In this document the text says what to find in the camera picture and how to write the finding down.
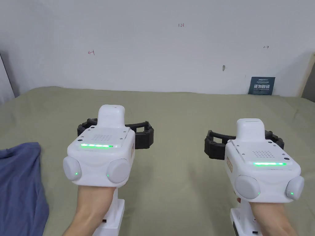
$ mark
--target white wall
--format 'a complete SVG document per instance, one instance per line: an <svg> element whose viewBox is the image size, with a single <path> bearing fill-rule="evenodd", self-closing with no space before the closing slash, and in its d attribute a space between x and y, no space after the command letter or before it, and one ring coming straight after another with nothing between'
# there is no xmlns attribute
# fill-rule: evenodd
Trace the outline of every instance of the white wall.
<svg viewBox="0 0 315 236"><path fill-rule="evenodd" d="M0 105L13 98L14 94L10 85L10 81L0 57Z"/></svg>
<svg viewBox="0 0 315 236"><path fill-rule="evenodd" d="M20 93L242 94L251 76L275 76L274 94L296 96L315 51L314 12L314 0L1 0L0 51Z"/></svg>

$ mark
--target blue cloth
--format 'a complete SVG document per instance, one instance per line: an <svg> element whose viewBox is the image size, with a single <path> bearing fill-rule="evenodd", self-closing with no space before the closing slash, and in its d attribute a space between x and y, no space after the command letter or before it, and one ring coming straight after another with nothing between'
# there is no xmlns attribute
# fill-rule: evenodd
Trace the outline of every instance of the blue cloth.
<svg viewBox="0 0 315 236"><path fill-rule="evenodd" d="M42 236L49 214L38 143L0 150L0 236Z"/></svg>

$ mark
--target green bedsheet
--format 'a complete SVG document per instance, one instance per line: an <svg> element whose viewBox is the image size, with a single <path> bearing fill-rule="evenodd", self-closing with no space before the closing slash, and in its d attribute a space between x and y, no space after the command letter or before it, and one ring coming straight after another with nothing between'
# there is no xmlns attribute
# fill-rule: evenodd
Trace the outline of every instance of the green bedsheet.
<svg viewBox="0 0 315 236"><path fill-rule="evenodd" d="M304 192L287 204L300 236L315 235L315 103L303 98L195 93L120 92L43 87L0 106L0 149L24 142L42 147L42 181L50 215L44 236L60 236L72 220L77 186L62 160L77 126L103 104L126 109L125 122L149 121L154 144L137 150L127 184L121 236L234 235L230 208L238 205L223 161L203 152L209 129L236 134L239 118L259 118L283 138L302 168Z"/></svg>

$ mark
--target forearm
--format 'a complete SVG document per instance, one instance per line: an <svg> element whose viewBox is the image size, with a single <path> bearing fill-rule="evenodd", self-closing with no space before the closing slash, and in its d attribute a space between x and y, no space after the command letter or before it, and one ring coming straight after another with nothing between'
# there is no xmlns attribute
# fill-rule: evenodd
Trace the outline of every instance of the forearm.
<svg viewBox="0 0 315 236"><path fill-rule="evenodd" d="M297 236L285 214L283 204L250 203L263 236Z"/></svg>
<svg viewBox="0 0 315 236"><path fill-rule="evenodd" d="M95 217L76 214L63 236L92 236L100 224Z"/></svg>

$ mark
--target green indicator light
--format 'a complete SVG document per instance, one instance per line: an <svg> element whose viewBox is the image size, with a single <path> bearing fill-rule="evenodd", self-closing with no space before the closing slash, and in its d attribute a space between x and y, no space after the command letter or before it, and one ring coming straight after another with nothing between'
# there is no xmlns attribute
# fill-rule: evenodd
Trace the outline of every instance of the green indicator light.
<svg viewBox="0 0 315 236"><path fill-rule="evenodd" d="M113 145L101 145L101 144L86 144L86 143L82 143L81 144L82 147L93 147L93 148L113 148Z"/></svg>
<svg viewBox="0 0 315 236"><path fill-rule="evenodd" d="M256 166L285 166L287 163L283 162L254 162Z"/></svg>

